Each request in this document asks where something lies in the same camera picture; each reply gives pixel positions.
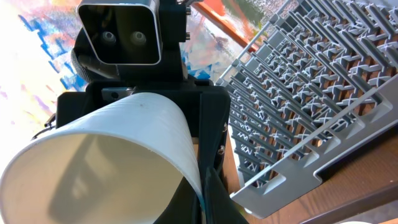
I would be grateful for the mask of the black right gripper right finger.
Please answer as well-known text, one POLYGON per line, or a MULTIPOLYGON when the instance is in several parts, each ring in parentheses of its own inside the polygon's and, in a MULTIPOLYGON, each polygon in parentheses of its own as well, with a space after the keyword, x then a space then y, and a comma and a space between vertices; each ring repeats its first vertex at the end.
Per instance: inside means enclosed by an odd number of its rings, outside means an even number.
POLYGON ((203 190, 207 224, 248 224, 230 199, 214 168, 207 168, 203 190))

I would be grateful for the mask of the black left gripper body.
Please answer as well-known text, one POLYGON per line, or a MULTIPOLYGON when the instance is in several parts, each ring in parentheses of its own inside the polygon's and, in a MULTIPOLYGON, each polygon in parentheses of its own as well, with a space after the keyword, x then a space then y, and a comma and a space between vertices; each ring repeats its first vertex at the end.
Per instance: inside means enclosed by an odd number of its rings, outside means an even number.
POLYGON ((55 115, 62 127, 128 93, 149 91, 166 96, 184 113, 191 135, 198 139, 199 169, 220 170, 226 141, 230 97, 225 88, 188 74, 180 44, 190 38, 190 1, 160 0, 161 60, 156 65, 109 65, 96 57, 82 28, 71 51, 72 65, 88 83, 83 93, 64 93, 55 115))

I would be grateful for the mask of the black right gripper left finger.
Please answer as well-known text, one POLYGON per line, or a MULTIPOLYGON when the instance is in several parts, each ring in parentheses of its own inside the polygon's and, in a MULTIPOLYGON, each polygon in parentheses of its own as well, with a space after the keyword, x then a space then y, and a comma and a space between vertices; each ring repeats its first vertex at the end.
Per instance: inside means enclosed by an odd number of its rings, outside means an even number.
POLYGON ((174 196, 154 224, 199 223, 199 201, 192 186, 183 178, 174 196))

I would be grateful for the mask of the white paper cup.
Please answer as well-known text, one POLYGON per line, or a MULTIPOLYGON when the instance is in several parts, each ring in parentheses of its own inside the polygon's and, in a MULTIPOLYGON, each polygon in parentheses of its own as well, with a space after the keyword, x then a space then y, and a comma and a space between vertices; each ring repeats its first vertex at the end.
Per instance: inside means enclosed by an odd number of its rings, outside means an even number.
POLYGON ((26 145, 1 178, 4 223, 154 223, 186 179, 202 197, 182 110, 135 93, 26 145))

